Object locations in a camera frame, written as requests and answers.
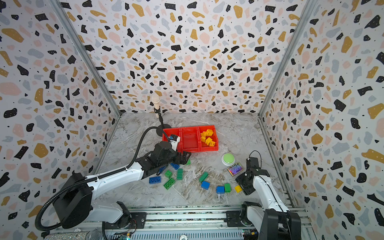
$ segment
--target green toy brick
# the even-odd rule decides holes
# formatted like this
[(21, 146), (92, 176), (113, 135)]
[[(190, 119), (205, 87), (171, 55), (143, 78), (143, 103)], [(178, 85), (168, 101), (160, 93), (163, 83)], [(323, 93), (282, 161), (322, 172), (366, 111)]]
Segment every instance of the green toy brick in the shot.
[(204, 172), (203, 175), (199, 178), (199, 182), (203, 182), (208, 177), (208, 173)]
[(231, 185), (229, 183), (224, 184), (225, 192), (231, 192)]
[(172, 186), (172, 185), (174, 185), (175, 184), (175, 180), (173, 179), (173, 178), (170, 178), (169, 180), (168, 180), (168, 182), (166, 182), (165, 184), (164, 184), (164, 187), (168, 190), (168, 189), (170, 189), (170, 187)]
[(172, 172), (170, 170), (166, 171), (164, 173), (164, 175), (167, 177), (167, 178), (171, 178), (172, 177)]
[(183, 169), (179, 168), (177, 170), (177, 177), (176, 180), (183, 180)]

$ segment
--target yellow toy brick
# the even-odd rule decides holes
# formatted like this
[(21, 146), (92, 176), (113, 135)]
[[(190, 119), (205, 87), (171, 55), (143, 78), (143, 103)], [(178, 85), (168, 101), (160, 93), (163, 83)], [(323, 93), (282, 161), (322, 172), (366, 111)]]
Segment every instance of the yellow toy brick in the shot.
[(209, 145), (209, 143), (212, 141), (212, 138), (207, 138), (206, 140), (205, 140), (205, 144), (207, 144), (207, 145)]
[(211, 130), (211, 129), (207, 129), (206, 131), (205, 131), (205, 135), (206, 136), (212, 136), (214, 134), (214, 132)]
[(241, 192), (243, 189), (242, 189), (239, 185), (237, 185), (237, 186), (235, 187), (235, 190), (236, 190), (237, 193), (239, 193), (239, 192)]

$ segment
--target back wall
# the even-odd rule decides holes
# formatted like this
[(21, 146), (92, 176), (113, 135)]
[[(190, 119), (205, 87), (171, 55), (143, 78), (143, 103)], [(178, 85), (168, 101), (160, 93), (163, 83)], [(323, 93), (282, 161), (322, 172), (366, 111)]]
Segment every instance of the back wall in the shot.
[(300, 0), (66, 0), (65, 12), (123, 112), (258, 112)]

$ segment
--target marble tabletop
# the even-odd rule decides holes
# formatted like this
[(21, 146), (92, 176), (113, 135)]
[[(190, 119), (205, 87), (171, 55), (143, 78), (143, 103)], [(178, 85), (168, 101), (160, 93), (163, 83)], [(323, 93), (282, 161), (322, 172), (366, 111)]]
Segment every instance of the marble tabletop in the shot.
[[(98, 200), (104, 202), (122, 201), (131, 207), (154, 206), (197, 206), (197, 205), (240, 205), (243, 201), (259, 202), (257, 191), (246, 196), (243, 192), (237, 193), (235, 177), (227, 171), (227, 166), (221, 162), (224, 153), (230, 152), (245, 168), (245, 161), (253, 150), (258, 150), (262, 156), (262, 167), (271, 175), (276, 191), (283, 202), (283, 190), (274, 168), (271, 156), (265, 143), (262, 131), (257, 121), (257, 114), (251, 113), (164, 113), (164, 123), (171, 127), (206, 126), (215, 125), (219, 140), (218, 151), (193, 152), (190, 165), (180, 165), (184, 170), (183, 180), (166, 190), (163, 186), (167, 182), (164, 173), (161, 174), (161, 183), (149, 184), (149, 179), (143, 179), (122, 185), (101, 195)], [(119, 122), (116, 133), (109, 145), (98, 173), (113, 170), (127, 165), (133, 158), (137, 144), (142, 133), (150, 126), (160, 125), (155, 114), (151, 113), (124, 113)], [(150, 130), (141, 145), (138, 157), (152, 151), (154, 145), (161, 141), (155, 130)], [(252, 156), (260, 158), (257, 152)], [(171, 166), (166, 170), (173, 172), (176, 179), (177, 171)], [(209, 190), (201, 188), (199, 177), (208, 172), (206, 181), (210, 183)], [(230, 183), (232, 191), (227, 194), (216, 194), (216, 187)]]

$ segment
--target terrazzo wall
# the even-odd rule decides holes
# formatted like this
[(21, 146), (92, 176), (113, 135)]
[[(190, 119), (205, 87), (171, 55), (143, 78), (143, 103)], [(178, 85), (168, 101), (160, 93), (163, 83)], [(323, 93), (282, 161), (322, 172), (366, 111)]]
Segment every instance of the terrazzo wall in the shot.
[(96, 167), (117, 116), (46, 2), (0, 1), (0, 22), (0, 239), (43, 239), (36, 214)]
[(321, 1), (262, 120), (318, 239), (384, 239), (384, 1)]
[(63, 0), (122, 112), (258, 112), (306, 1)]

